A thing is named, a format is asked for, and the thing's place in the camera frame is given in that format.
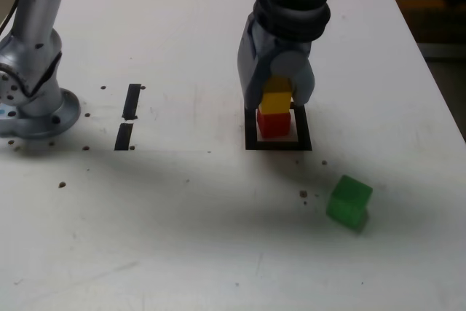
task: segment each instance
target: metal base plate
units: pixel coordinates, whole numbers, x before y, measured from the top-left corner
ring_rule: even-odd
[[[39,118],[21,116],[16,107],[0,104],[0,137],[49,138],[67,131],[81,114],[78,98],[61,89],[63,103],[54,113]]]

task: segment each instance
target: green block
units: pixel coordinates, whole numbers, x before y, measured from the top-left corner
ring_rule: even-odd
[[[358,229],[366,219],[366,206],[371,194],[371,187],[342,176],[331,194],[327,215],[350,229]]]

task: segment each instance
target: black rectangle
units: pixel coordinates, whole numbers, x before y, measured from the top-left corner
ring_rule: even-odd
[[[139,94],[141,93],[141,84],[130,84],[126,94],[125,107],[123,108],[122,117],[125,120],[137,119],[136,110],[138,109]]]
[[[115,151],[128,151],[130,149],[133,124],[122,123],[116,136]]]
[[[295,106],[291,103],[290,109],[294,111],[296,133],[298,142],[293,141],[258,141],[256,127],[256,111],[245,109],[245,148],[256,151],[312,151],[309,127],[307,125],[306,109],[304,106]]]

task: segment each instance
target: stacked blocks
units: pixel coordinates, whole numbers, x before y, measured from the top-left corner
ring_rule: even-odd
[[[291,84],[281,76],[271,76],[263,87],[257,123],[263,138],[279,138],[290,132]]]
[[[350,229],[359,229],[365,222],[371,194],[371,187],[345,175],[331,194],[327,215]]]

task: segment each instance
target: table surface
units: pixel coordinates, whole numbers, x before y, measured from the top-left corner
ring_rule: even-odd
[[[63,0],[59,81],[91,116],[0,145],[2,310],[466,308],[465,142],[395,1],[329,0],[314,151],[288,153],[245,151],[253,3]],[[374,188],[359,234],[325,216],[344,174]]]

